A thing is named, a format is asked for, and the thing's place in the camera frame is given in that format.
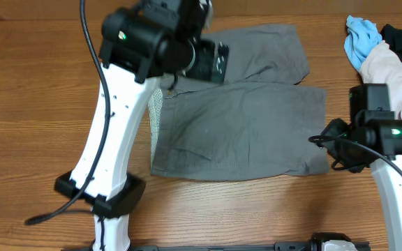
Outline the grey shorts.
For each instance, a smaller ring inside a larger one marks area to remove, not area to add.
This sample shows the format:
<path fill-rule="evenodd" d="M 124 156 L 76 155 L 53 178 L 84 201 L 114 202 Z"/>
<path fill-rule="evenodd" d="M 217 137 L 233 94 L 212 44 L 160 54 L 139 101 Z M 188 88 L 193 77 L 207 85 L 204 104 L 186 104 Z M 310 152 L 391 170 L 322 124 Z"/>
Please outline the grey shorts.
<path fill-rule="evenodd" d="M 308 141 L 325 126 L 324 89 L 302 86 L 306 53 L 292 24 L 205 35 L 229 46 L 221 84 L 164 76 L 149 101 L 151 173 L 203 181 L 329 170 Z"/>

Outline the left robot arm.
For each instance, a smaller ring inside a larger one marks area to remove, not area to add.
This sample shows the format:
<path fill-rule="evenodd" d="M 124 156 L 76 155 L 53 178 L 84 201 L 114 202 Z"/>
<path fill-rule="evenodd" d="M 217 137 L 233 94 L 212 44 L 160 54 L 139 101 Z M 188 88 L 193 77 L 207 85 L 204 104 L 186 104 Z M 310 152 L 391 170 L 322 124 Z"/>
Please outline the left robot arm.
<path fill-rule="evenodd" d="M 128 217 L 145 183 L 129 174 L 128 159 L 147 104 L 164 74 L 220 82 L 228 48 L 202 40 L 210 1 L 140 1 L 103 21 L 103 71 L 94 118 L 75 168 L 55 190 L 91 206 L 92 250 L 129 250 Z"/>

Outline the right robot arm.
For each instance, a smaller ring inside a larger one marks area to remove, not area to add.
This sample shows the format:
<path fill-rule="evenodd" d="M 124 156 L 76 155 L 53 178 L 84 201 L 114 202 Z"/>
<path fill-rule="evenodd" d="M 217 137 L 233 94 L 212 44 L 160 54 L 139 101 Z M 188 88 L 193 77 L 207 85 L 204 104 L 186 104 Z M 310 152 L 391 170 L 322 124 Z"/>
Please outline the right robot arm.
<path fill-rule="evenodd" d="M 402 250 L 402 120 L 395 118 L 385 84 L 349 90 L 350 122 L 334 119 L 309 141 L 327 149 L 336 171 L 368 168 L 375 180 L 390 250 Z"/>

